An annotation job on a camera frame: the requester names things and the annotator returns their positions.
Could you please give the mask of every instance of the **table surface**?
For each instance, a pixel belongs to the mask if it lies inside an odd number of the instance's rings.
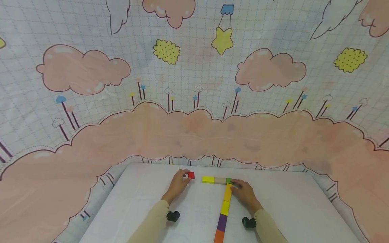
[[[249,182],[289,243],[358,242],[306,173],[131,163],[80,243],[126,243],[165,193],[178,169],[194,171],[196,179],[172,203],[170,209],[179,211],[181,216],[176,223],[168,222],[159,242],[213,243],[225,185],[202,183],[202,176]],[[243,217],[250,218],[249,212],[232,196],[225,243],[259,241],[255,231],[244,229]]]

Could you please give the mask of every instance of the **printed backdrop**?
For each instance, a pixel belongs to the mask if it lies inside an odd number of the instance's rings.
[[[388,11],[0,0],[1,241],[79,242],[138,162],[309,173],[360,242],[389,242]]]

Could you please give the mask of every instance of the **purple block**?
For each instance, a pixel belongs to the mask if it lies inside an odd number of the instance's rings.
[[[224,214],[220,214],[219,222],[217,224],[217,229],[224,232],[226,230],[226,224],[227,224],[227,216]]]

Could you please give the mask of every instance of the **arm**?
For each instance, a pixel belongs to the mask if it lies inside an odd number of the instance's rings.
[[[262,243],[287,243],[288,241],[278,230],[277,225],[255,197],[250,184],[242,180],[231,180],[240,188],[231,187],[231,191],[253,214],[257,223],[256,229]]]
[[[127,243],[154,243],[157,242],[161,231],[166,226],[166,215],[169,212],[169,205],[179,196],[186,188],[186,185],[191,181],[190,178],[182,180],[184,174],[188,174],[189,170],[179,170],[173,177],[169,189],[149,211],[146,218],[130,237]]]

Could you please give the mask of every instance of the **black object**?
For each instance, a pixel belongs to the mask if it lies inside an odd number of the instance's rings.
[[[246,229],[253,229],[257,226],[257,222],[254,218],[249,219],[247,217],[244,217],[242,218],[242,223]]]
[[[180,217],[180,213],[178,211],[175,211],[174,213],[169,211],[166,217],[168,218],[168,221],[177,222],[178,218]]]

